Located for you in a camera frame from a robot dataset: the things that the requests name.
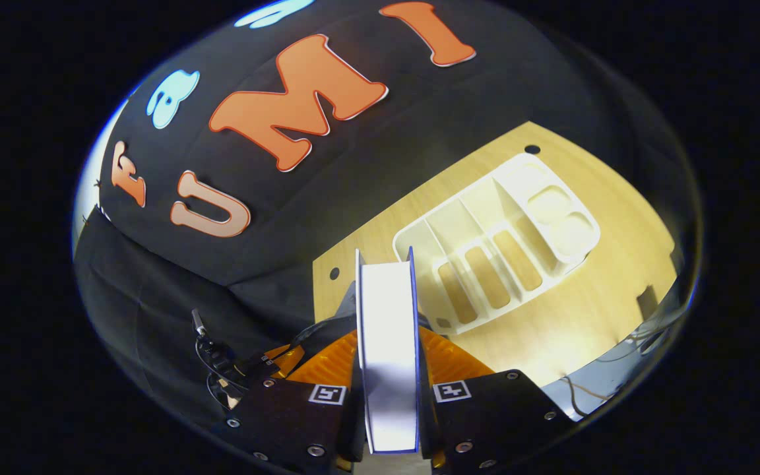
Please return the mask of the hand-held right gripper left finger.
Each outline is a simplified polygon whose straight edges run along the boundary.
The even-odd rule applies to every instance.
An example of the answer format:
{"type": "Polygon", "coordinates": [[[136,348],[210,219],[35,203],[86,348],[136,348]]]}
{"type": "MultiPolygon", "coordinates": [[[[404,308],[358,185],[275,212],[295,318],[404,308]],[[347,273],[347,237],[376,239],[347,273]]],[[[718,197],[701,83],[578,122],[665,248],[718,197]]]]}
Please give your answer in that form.
{"type": "Polygon", "coordinates": [[[250,381],[224,417],[224,439],[289,473],[351,473],[367,435],[357,336],[350,331],[283,379],[250,381]]]}

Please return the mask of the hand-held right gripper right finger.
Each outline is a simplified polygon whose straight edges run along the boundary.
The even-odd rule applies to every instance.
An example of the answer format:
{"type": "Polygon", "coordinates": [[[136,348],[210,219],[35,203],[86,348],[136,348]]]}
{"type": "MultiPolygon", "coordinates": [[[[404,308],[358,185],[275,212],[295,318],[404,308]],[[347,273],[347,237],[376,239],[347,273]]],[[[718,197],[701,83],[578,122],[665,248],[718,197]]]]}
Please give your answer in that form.
{"type": "Polygon", "coordinates": [[[522,371],[494,371],[420,327],[420,451],[432,471],[511,471],[577,430],[522,371]]]}

